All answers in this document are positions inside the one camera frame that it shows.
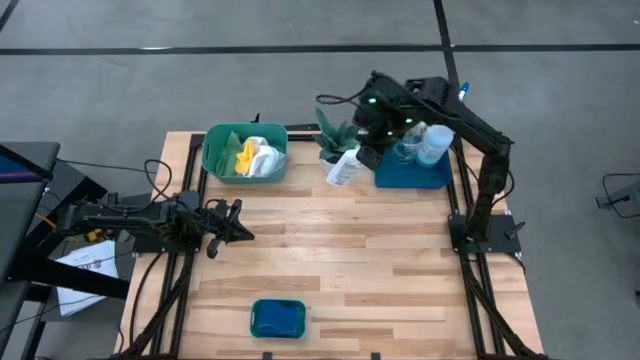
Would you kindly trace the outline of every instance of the blue tray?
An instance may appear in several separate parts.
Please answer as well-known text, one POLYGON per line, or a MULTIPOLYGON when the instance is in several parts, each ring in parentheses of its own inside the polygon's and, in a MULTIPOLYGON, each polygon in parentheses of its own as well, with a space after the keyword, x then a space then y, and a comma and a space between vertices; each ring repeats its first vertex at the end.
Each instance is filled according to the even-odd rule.
POLYGON ((379 188, 440 189, 449 184, 452 177, 448 153, 445 153, 436 165, 426 168, 415 161, 399 164, 389 148, 376 169, 375 184, 379 188))
POLYGON ((261 299, 251 309, 251 334, 257 338, 299 339, 304 335, 306 308, 297 300, 261 299))

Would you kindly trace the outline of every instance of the paper sheet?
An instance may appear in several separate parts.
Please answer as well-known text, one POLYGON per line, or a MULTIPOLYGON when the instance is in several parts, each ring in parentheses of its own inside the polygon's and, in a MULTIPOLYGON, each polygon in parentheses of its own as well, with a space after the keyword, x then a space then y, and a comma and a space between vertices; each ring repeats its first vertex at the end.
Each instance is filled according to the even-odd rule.
MULTIPOLYGON (((115 255, 115 242, 112 240, 74 250, 69 255, 57 259, 57 262, 70 266, 78 266, 93 272, 118 278, 118 270, 113 256, 115 255)), ((93 294, 58 287, 58 302, 60 304, 73 303, 60 306, 60 315, 69 316, 85 309, 106 296, 92 296, 93 294)))

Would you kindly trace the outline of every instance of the yellow cloth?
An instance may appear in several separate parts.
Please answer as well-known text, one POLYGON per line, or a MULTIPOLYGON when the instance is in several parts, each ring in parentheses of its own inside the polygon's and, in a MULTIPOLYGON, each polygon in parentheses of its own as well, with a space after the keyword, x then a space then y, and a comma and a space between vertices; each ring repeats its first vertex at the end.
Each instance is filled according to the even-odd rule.
POLYGON ((244 144, 244 150, 236 155, 238 157, 238 161, 236 162, 236 172, 238 174, 249 174, 249 168, 251 168, 251 161, 254 156, 254 149, 255 145, 253 144, 253 141, 249 140, 244 144))

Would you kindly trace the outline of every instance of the white cloth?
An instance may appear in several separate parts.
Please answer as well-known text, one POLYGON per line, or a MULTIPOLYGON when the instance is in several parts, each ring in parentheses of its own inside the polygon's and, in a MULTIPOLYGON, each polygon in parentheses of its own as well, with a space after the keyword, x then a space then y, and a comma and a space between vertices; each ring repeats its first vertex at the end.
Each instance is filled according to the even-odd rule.
POLYGON ((267 177, 284 164, 284 154, 269 146, 267 139, 261 136, 250 136, 245 140, 245 144, 247 141, 252 141, 255 145, 247 177, 267 177))

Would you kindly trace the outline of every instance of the wooden tabletop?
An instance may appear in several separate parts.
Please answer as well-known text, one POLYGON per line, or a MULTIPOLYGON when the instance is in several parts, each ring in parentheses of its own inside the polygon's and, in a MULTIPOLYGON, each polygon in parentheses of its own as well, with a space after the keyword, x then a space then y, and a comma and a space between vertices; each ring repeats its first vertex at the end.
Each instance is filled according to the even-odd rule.
MULTIPOLYGON (((180 191, 192 134, 167 134, 162 160, 173 169, 167 193, 180 191)), ((469 146, 465 151, 477 172, 481 154, 469 146)), ((332 187, 318 152, 313 142, 290 142, 287 175, 276 185, 225 185, 209 175, 205 200, 242 199, 240 220, 256 238, 222 245, 215 260, 204 251, 196 256, 180 358, 260 358, 264 351, 275 359, 369 358, 371 352, 383 358, 475 358, 460 264, 449 239, 445 189, 378 189, 368 170, 348 187, 332 187), (262 298, 303 301, 305 336, 253 338, 251 305, 262 298)), ((459 172, 451 159, 462 205, 459 172)), ((198 157, 192 189, 199 164, 198 157)), ((160 169, 158 186, 167 180, 160 169)), ((502 202, 494 211, 505 209, 502 202)), ((135 292, 153 257, 145 254, 136 262, 121 323, 125 338, 135 292)), ((542 352, 522 269, 505 255, 487 258, 499 310, 525 344, 542 352)), ((163 255, 145 283, 136 335, 157 309, 165 266, 163 255)), ((487 351, 492 351, 484 311, 481 317, 487 351)), ((169 348, 173 318, 172 311, 163 351, 169 348)))

